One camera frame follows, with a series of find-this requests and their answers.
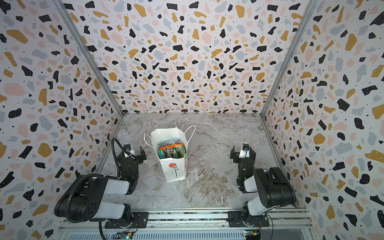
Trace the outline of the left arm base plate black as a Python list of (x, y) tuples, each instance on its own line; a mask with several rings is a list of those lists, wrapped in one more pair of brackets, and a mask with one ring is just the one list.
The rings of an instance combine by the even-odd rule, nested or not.
[(145, 229), (149, 212), (133, 212), (121, 219), (113, 219), (105, 223), (105, 229)]

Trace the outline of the teal pink Fox's candy packet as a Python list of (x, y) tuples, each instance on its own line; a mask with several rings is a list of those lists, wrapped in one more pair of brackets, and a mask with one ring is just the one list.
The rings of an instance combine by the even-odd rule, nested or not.
[(169, 145), (175, 145), (175, 144), (181, 144), (181, 139), (172, 139), (172, 140), (167, 140), (158, 143), (159, 147), (164, 147), (164, 146), (169, 146)]

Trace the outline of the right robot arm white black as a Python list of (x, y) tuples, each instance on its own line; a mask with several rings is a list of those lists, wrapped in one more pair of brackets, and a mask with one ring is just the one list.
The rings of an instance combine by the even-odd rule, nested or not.
[(258, 194), (245, 202), (241, 211), (228, 212), (231, 228), (268, 227), (267, 213), (275, 208), (293, 205), (296, 194), (285, 174), (279, 167), (255, 168), (256, 152), (248, 143), (243, 143), (239, 152), (232, 148), (230, 159), (238, 165), (237, 186), (243, 194)]

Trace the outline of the white paper bag red flower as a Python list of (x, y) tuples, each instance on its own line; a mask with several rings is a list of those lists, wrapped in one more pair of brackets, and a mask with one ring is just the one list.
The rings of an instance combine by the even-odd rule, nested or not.
[[(184, 180), (187, 176), (187, 162), (189, 155), (189, 143), (196, 131), (196, 126), (192, 125), (187, 128), (185, 131), (180, 130), (179, 128), (167, 128), (167, 129), (156, 129), (151, 132), (150, 135), (144, 134), (145, 143), (154, 150), (155, 155), (162, 167), (163, 173), (165, 175), (166, 181), (168, 183)], [(172, 139), (181, 139), (182, 144), (184, 144), (187, 153), (184, 158), (174, 159), (160, 159), (159, 158), (159, 149), (158, 143), (172, 140)]]

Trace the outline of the orange pink Fox's candy packet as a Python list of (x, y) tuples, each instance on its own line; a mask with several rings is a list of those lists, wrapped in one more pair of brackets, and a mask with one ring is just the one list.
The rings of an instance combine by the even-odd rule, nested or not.
[(166, 149), (182, 148), (183, 146), (184, 146), (184, 144), (182, 144), (182, 143), (172, 144), (172, 145), (162, 146), (162, 147), (160, 147), (160, 149), (165, 151)]

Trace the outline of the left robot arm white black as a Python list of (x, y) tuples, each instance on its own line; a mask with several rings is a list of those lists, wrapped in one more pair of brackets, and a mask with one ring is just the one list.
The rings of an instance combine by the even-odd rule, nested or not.
[(55, 206), (54, 213), (70, 223), (105, 221), (105, 227), (139, 228), (139, 219), (132, 213), (129, 204), (112, 203), (104, 200), (106, 195), (131, 195), (139, 179), (139, 164), (146, 159), (140, 148), (136, 155), (124, 145), (119, 155), (114, 156), (119, 176), (100, 174), (79, 175)]

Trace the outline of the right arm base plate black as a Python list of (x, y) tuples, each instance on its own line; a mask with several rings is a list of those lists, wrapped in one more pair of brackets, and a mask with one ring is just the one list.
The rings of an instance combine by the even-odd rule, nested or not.
[(244, 211), (229, 211), (227, 222), (229, 223), (230, 228), (259, 228), (270, 226), (267, 216), (251, 216)]

